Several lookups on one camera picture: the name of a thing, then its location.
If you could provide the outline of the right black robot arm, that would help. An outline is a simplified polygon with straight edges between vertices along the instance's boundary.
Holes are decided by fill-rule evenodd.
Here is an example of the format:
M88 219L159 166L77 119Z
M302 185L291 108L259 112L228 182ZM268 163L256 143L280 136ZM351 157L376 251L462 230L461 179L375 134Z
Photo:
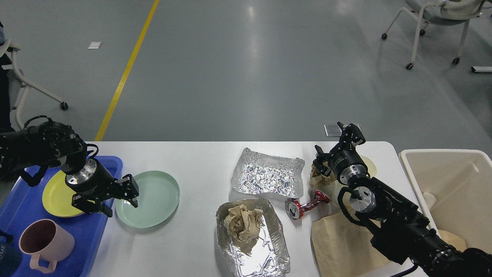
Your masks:
M373 235L371 245L388 260L402 264L407 259L429 277L490 277L491 255L477 248L459 251L429 229L429 219L406 197L371 177L367 165L356 151L364 144L360 128L337 122L341 130L339 142L325 153L315 146L313 165L323 176L334 174L342 188L337 203L343 215L353 224L367 228Z

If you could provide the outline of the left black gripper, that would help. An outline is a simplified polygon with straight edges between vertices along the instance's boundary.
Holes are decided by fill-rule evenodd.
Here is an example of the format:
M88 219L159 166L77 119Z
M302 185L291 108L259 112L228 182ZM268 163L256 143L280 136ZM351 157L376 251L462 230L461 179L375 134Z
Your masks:
M71 205L85 214L97 212L112 217L112 209L102 202L110 198L123 199L132 207L138 207L140 193L134 176L127 174L114 179L97 159L87 159L81 171L66 175L65 184L75 192Z

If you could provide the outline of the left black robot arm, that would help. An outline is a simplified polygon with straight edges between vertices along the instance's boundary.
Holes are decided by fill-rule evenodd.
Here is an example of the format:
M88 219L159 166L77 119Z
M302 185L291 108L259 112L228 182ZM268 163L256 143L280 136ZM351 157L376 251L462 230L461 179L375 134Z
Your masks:
M20 131L1 130L1 177L15 173L35 187L48 168L60 167L66 186L74 192L71 205L81 212L112 217L112 209L104 203L109 199L126 200L137 208L140 193L133 175L113 177L97 160L98 151L96 144L86 143L70 125L49 117L37 126L26 122Z

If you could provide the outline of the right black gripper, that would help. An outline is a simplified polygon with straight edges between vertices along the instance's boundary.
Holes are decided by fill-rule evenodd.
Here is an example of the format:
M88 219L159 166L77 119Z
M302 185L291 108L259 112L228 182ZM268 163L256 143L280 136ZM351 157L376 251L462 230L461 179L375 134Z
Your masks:
M334 175L336 179L351 179L365 177L366 164L355 151L358 145L365 144L366 139L360 128L355 124L343 125L337 122L341 132L336 153L324 153L322 148L315 145L316 158L312 164L325 177Z

